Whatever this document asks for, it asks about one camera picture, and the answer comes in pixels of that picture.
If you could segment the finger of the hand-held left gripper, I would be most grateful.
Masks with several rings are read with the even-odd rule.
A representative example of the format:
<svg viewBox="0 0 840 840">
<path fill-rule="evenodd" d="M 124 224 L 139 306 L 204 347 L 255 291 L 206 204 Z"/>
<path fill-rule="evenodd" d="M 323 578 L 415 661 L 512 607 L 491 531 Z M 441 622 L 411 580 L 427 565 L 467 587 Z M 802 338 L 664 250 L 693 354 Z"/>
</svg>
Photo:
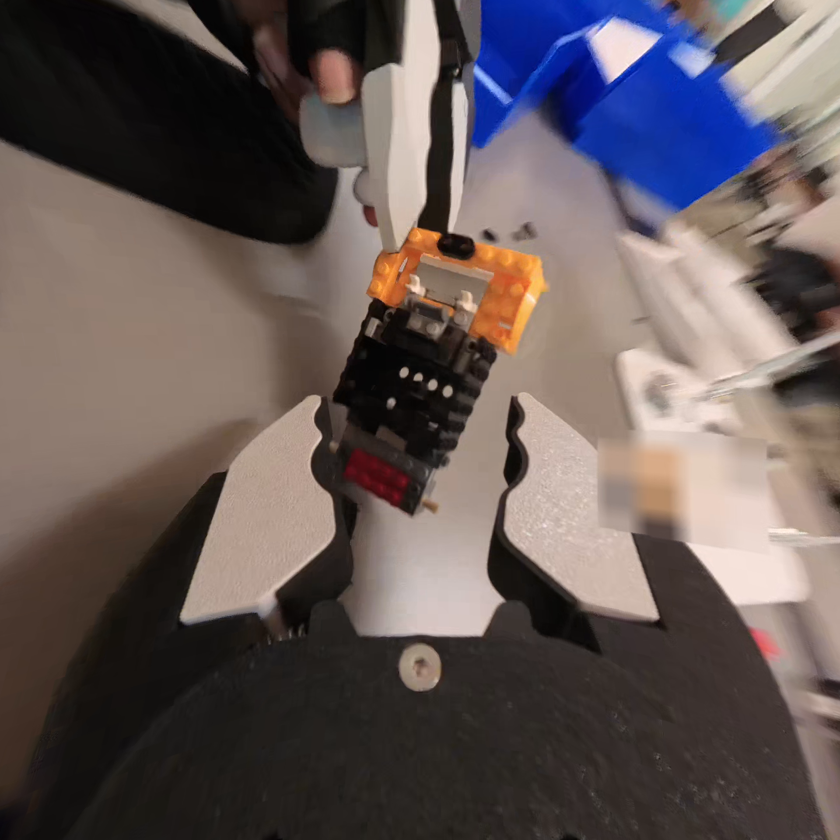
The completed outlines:
<svg viewBox="0 0 840 840">
<path fill-rule="evenodd" d="M 427 197 L 420 227 L 446 235 L 455 231 L 475 125 L 480 2 L 435 1 L 434 9 L 440 61 L 429 113 Z"/>
<path fill-rule="evenodd" d="M 427 201 L 435 9 L 431 1 L 370 2 L 368 11 L 361 89 L 364 200 L 375 210 L 384 251 L 396 253 Z"/>
</svg>

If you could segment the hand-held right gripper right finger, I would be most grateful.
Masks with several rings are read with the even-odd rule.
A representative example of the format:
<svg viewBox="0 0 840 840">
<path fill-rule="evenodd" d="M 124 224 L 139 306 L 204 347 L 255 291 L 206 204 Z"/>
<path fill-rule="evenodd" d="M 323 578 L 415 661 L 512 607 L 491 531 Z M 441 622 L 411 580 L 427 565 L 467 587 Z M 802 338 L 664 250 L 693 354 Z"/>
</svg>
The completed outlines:
<svg viewBox="0 0 840 840">
<path fill-rule="evenodd" d="M 634 539 L 599 522 L 595 447 L 526 392 L 511 399 L 506 437 L 488 556 L 499 594 L 523 603 L 533 623 L 580 614 L 658 622 Z"/>
</svg>

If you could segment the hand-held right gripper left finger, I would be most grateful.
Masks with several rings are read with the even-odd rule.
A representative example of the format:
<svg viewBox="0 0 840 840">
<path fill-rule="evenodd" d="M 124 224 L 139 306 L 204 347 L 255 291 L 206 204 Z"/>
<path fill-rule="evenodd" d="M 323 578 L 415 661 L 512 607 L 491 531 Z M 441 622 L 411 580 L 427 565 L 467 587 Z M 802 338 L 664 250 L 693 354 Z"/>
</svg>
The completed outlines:
<svg viewBox="0 0 840 840">
<path fill-rule="evenodd" d="M 181 609 L 184 625 L 254 614 L 308 624 L 354 570 L 349 514 L 334 484 L 327 401 L 310 395 L 236 456 Z"/>
</svg>

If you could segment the black orange lego car chassis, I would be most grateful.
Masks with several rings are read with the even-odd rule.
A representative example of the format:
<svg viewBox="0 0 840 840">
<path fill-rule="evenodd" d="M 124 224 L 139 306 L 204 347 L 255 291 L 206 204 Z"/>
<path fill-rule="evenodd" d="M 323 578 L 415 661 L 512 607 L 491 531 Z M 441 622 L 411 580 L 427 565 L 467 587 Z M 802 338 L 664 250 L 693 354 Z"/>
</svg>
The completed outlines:
<svg viewBox="0 0 840 840">
<path fill-rule="evenodd" d="M 547 289 L 540 257 L 415 227 L 376 258 L 333 403 L 344 484 L 409 517 L 431 508 L 490 371 L 514 356 Z"/>
</svg>

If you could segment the person's left hand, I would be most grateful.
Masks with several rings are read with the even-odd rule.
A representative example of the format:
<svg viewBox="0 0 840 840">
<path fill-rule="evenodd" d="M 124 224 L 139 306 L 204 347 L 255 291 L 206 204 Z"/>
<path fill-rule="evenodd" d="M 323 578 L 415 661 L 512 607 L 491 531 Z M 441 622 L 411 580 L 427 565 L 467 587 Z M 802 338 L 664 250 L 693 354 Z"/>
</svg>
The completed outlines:
<svg viewBox="0 0 840 840">
<path fill-rule="evenodd" d="M 342 107 L 359 97 L 361 67 L 345 50 L 316 49 L 307 56 L 307 70 L 300 72 L 292 53 L 293 24 L 286 1 L 234 1 L 238 21 L 247 32 L 258 79 L 292 124 L 299 125 L 304 98 L 316 94 L 322 103 Z"/>
</svg>

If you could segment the blue storage bin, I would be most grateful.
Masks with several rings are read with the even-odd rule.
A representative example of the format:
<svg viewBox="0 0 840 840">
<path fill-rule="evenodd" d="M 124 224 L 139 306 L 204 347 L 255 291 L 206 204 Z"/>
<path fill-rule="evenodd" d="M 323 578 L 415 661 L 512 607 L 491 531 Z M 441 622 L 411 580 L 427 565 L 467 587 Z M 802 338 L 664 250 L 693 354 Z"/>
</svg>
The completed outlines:
<svg viewBox="0 0 840 840">
<path fill-rule="evenodd" d="M 562 72 L 557 42 L 575 41 L 612 17 L 659 33 L 669 27 L 666 11 L 656 2 L 481 2 L 474 146 L 487 147 L 518 111 L 546 98 Z"/>
<path fill-rule="evenodd" d="M 670 207 L 687 208 L 780 141 L 728 88 L 709 50 L 612 18 L 584 37 L 565 101 L 573 147 Z"/>
</svg>

